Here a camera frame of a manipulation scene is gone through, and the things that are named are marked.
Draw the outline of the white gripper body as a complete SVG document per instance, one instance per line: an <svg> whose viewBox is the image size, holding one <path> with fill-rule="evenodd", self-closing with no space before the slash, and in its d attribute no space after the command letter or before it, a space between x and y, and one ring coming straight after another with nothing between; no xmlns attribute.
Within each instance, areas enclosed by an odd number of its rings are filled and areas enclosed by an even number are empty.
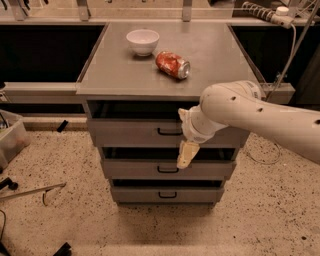
<svg viewBox="0 0 320 256"><path fill-rule="evenodd" d="M211 121L201 110L200 106L193 106L189 110L188 120L186 124L181 125L185 138L197 144L205 143L215 136L227 125Z"/></svg>

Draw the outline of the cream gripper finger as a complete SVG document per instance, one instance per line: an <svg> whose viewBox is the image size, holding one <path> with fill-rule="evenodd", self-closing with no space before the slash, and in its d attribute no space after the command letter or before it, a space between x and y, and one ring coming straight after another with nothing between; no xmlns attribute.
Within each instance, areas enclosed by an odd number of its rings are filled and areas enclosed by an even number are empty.
<svg viewBox="0 0 320 256"><path fill-rule="evenodd" d="M177 167L179 169L187 168L198 153L200 146L197 143L182 140L179 146L177 158Z"/></svg>
<svg viewBox="0 0 320 256"><path fill-rule="evenodd" d="M178 114L183 124L187 123L189 111L183 108L178 109Z"/></svg>

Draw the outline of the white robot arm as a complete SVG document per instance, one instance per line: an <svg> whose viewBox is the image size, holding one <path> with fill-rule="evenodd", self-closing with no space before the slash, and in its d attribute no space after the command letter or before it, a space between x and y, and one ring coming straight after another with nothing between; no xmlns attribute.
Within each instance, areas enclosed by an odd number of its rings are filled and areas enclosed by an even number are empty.
<svg viewBox="0 0 320 256"><path fill-rule="evenodd" d="M253 132L320 163L320 112L269 103L262 96L261 87L251 81L219 83L203 90L198 105L179 109L185 139L177 167L187 168L200 145L228 126Z"/></svg>

